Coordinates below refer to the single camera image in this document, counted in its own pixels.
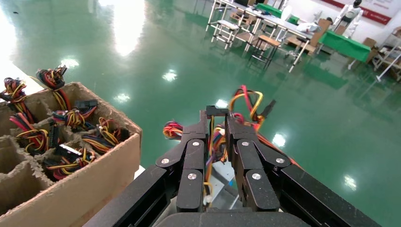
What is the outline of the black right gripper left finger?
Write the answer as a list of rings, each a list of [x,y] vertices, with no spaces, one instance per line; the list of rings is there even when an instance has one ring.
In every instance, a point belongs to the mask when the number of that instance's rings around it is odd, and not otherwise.
[[[117,197],[106,204],[86,227],[151,227],[171,203],[184,199],[183,211],[202,207],[207,115],[183,129],[181,141],[146,168]]]

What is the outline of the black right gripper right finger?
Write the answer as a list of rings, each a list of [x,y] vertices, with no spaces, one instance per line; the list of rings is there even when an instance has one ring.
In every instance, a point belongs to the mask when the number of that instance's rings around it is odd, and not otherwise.
[[[368,215],[316,180],[285,154],[262,144],[250,126],[225,118],[229,160],[243,205],[287,213],[311,227],[375,227]]]

